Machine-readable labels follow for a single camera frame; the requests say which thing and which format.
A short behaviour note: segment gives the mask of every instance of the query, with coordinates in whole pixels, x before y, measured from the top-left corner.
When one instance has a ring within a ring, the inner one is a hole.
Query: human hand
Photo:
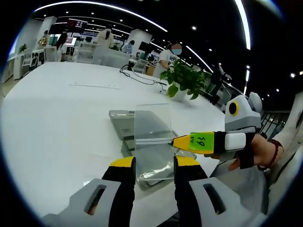
[[[264,137],[256,134],[251,142],[251,149],[254,154],[254,165],[255,166],[266,166],[268,168],[273,167],[279,158],[282,156],[283,148],[279,147],[277,157],[271,166],[268,166],[270,161],[275,155],[276,147],[274,144],[268,142]],[[211,158],[220,159],[219,155],[213,155]],[[240,160],[237,158],[230,166],[229,170],[234,170],[240,167]]]

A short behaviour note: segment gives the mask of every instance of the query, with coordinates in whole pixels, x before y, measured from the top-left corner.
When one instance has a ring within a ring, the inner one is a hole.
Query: green leaves
[[[179,88],[176,85],[171,85],[169,89],[167,90],[167,94],[170,98],[175,96],[175,94],[178,92]]]
[[[194,100],[198,98],[198,96],[199,96],[199,92],[194,92],[194,95],[190,98],[190,100]]]
[[[173,76],[168,77],[167,81],[169,84],[172,84],[172,82],[174,82],[174,77]]]
[[[207,73],[194,71],[183,63],[181,59],[175,61],[173,68],[173,72],[167,70],[161,73],[160,79],[166,79],[170,85],[174,82],[178,83],[181,91],[188,89],[187,94],[193,95],[191,100],[198,98],[200,89],[206,87]],[[168,89],[168,96],[175,96],[178,90],[179,88],[176,85],[171,85]]]

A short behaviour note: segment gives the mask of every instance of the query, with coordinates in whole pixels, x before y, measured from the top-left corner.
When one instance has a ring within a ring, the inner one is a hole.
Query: potted plant
[[[27,49],[27,45],[26,44],[23,44],[22,46],[20,46],[19,48],[19,53],[22,53],[24,50]]]
[[[197,72],[178,59],[173,70],[161,73],[160,79],[166,79],[170,84],[167,94],[170,98],[181,102],[185,95],[193,95],[191,100],[198,98],[201,88],[206,87],[206,73]]]

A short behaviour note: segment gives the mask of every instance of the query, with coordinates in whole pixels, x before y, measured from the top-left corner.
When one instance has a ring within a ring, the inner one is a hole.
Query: green label
[[[192,132],[190,134],[191,150],[214,150],[214,132]]]

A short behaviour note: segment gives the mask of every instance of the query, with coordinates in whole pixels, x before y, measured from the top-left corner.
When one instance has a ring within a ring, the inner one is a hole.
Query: gray gripper housing
[[[264,214],[252,214],[245,209],[239,195],[217,178],[190,181],[189,184],[199,206],[203,227],[258,227],[265,220]],[[214,201],[221,207],[219,214]]]

